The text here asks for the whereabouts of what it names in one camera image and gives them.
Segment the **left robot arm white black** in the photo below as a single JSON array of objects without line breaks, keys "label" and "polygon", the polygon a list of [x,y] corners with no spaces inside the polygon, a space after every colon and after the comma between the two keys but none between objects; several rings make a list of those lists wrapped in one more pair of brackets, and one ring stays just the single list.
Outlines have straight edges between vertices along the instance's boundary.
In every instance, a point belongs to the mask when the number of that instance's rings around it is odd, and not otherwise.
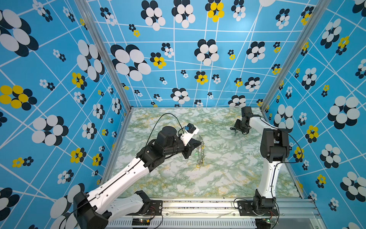
[{"label": "left robot arm white black", "polygon": [[199,129],[189,123],[178,134],[171,126],[165,126],[144,146],[136,157],[117,175],[100,187],[85,193],[77,193],[73,198],[72,215],[81,229],[104,229],[111,221],[129,214],[145,214],[150,198],[143,191],[119,199],[131,185],[163,164],[167,158],[182,154],[188,159],[192,151],[202,142],[194,139]]}]

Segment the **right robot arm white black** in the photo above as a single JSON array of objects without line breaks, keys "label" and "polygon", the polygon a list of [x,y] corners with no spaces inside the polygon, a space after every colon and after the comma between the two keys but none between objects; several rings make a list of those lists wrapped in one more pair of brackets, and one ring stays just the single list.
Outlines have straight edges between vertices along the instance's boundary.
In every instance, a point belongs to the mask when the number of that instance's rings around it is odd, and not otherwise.
[{"label": "right robot arm white black", "polygon": [[253,212],[263,215],[276,207],[276,185],[280,168],[289,156],[289,136],[285,129],[267,123],[264,118],[252,112],[251,107],[241,108],[241,119],[237,119],[234,131],[248,134],[254,129],[262,135],[260,154],[263,158],[263,172],[253,198]]}]

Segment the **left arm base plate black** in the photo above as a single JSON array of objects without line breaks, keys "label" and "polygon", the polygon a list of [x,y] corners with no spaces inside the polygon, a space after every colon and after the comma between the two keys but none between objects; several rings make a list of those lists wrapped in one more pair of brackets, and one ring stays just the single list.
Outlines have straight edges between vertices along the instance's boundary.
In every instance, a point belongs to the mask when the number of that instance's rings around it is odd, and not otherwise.
[{"label": "left arm base plate black", "polygon": [[147,204],[145,203],[141,210],[137,213],[131,213],[130,215],[150,215],[150,216],[161,216],[163,210],[162,200],[151,200]]}]

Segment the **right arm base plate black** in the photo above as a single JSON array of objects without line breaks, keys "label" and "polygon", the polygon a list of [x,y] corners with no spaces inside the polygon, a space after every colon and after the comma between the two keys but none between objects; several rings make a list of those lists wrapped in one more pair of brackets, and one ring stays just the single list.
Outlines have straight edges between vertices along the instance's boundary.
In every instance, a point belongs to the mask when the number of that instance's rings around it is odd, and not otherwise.
[{"label": "right arm base plate black", "polygon": [[269,218],[279,214],[277,207],[257,207],[253,201],[248,200],[236,200],[234,207],[239,211],[240,216]]}]

